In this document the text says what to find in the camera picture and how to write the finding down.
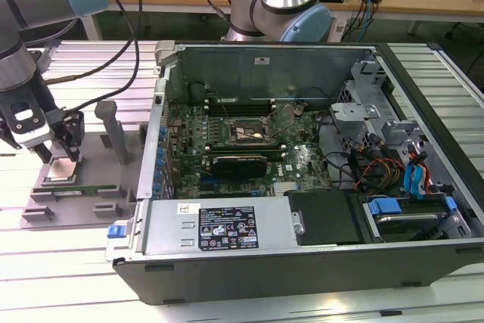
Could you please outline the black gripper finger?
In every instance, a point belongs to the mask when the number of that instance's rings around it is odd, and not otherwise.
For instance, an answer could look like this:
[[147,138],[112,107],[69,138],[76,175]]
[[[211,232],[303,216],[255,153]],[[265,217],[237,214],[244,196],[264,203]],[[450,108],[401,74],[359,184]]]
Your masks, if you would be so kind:
[[51,158],[52,158],[52,153],[50,150],[46,147],[44,143],[40,143],[35,146],[35,152],[41,159],[43,163],[50,163]]
[[76,162],[79,159],[79,147],[84,138],[84,113],[73,112],[56,122],[52,129],[54,141],[64,149],[71,161]]

